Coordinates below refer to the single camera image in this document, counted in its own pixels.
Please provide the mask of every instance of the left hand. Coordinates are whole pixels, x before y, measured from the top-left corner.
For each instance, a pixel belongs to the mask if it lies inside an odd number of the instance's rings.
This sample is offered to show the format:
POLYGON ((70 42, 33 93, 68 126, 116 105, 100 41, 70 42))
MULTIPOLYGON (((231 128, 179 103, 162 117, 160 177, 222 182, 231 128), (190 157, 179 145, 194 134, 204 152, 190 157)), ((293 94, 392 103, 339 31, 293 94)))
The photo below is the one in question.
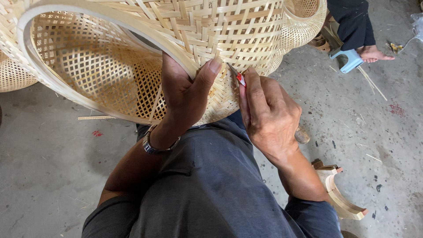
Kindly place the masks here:
POLYGON ((181 136, 201 119, 210 88, 221 68, 222 59, 209 60, 191 83, 185 70, 163 52, 162 88, 167 110, 162 122, 151 132, 154 148, 168 148, 173 137, 181 136))

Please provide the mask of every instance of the basket opening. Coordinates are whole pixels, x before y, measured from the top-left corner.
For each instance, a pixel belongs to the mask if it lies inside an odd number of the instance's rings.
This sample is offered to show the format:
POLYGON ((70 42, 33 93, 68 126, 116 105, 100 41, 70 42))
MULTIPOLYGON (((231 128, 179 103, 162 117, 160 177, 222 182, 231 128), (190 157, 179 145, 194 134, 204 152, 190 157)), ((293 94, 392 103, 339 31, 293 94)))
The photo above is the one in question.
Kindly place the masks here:
POLYGON ((284 4, 292 14, 300 18, 311 17, 319 8, 319 0, 285 0, 284 4))
POLYGON ((40 58, 73 90, 117 112, 161 120, 166 111, 161 52, 128 32, 98 17, 67 11, 40 14, 32 24, 40 58))

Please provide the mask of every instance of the scissors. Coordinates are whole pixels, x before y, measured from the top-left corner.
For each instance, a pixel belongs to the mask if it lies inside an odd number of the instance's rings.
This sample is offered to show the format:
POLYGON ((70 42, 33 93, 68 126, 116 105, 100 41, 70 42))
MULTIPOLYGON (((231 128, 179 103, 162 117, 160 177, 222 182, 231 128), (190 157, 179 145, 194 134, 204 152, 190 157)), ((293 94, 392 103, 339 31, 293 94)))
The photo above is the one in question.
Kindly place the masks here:
POLYGON ((244 76, 242 76, 238 71, 235 70, 235 68, 232 67, 229 63, 227 63, 231 71, 236 75, 236 78, 238 79, 239 83, 242 84, 244 87, 246 87, 244 76))

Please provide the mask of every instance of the black pants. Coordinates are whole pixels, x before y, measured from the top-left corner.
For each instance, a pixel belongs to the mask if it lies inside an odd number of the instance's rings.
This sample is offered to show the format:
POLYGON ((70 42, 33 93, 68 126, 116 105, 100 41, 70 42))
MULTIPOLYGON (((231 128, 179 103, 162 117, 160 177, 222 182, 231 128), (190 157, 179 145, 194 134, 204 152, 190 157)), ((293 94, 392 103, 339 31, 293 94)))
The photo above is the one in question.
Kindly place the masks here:
POLYGON ((368 6, 366 0, 327 0, 327 8, 339 23, 338 36, 344 43, 341 50, 376 44, 368 6))

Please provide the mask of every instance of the red stain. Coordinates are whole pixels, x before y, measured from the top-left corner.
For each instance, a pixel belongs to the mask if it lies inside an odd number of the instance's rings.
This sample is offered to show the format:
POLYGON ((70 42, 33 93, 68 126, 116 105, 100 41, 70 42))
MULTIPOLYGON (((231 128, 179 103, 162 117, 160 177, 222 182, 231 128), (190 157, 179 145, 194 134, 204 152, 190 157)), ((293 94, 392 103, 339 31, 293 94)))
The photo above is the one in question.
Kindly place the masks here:
POLYGON ((92 133, 94 136, 102 136, 103 133, 101 133, 99 130, 93 131, 92 133))
POLYGON ((389 105, 391 107, 391 110, 389 112, 391 112, 392 114, 397 114, 400 117, 405 117, 405 111, 404 109, 402 109, 398 103, 394 102, 393 104, 389 105))

